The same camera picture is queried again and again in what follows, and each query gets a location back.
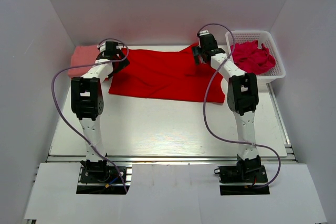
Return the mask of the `red t shirt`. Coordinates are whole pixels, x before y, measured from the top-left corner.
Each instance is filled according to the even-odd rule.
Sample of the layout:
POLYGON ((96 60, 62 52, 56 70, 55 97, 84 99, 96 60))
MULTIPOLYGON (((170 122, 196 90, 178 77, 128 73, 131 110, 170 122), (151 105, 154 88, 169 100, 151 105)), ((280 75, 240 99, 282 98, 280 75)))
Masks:
POLYGON ((197 65, 192 46, 181 51, 123 50, 130 64, 112 78, 109 94, 136 98, 223 103, 222 77, 197 65))

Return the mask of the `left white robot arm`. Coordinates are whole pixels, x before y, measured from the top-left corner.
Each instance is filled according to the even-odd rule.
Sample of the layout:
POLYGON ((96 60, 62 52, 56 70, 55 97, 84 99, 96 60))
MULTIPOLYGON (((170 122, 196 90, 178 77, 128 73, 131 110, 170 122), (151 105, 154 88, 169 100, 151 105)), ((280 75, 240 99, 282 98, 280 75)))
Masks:
POLYGON ((104 163, 107 156, 100 129, 104 109, 101 84, 130 64, 118 41, 105 40, 97 48, 94 66, 71 80, 71 110, 81 125, 86 139, 86 162, 90 163, 104 163))

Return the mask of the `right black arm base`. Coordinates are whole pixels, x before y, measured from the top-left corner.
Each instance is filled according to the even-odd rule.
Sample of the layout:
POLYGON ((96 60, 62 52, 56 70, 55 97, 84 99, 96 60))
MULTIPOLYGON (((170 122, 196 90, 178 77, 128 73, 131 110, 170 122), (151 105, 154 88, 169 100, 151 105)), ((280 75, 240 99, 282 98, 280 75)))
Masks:
POLYGON ((238 157, 236 165, 219 166, 214 169, 219 177, 222 196, 269 195, 268 177, 260 156, 253 159, 238 157))

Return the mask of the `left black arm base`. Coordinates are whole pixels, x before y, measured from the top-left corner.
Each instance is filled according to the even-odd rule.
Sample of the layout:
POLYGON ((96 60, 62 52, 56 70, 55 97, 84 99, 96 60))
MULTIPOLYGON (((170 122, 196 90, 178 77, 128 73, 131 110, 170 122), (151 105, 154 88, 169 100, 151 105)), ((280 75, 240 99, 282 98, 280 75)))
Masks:
POLYGON ((127 190, 130 187, 129 169, 118 166, 120 172, 106 161, 81 161, 76 194, 78 195, 125 195, 122 179, 127 190))

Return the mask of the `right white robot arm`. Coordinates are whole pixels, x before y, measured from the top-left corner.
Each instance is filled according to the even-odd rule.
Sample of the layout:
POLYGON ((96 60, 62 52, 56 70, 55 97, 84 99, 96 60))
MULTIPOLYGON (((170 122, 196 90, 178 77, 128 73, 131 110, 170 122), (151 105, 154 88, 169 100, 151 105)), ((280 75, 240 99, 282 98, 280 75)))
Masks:
POLYGON ((250 181, 261 166, 255 146, 254 118, 259 103, 256 75, 238 68, 208 30, 198 32, 197 37, 199 44, 192 48, 195 62, 208 63, 228 83, 226 102, 235 117, 238 134, 237 175, 250 181))

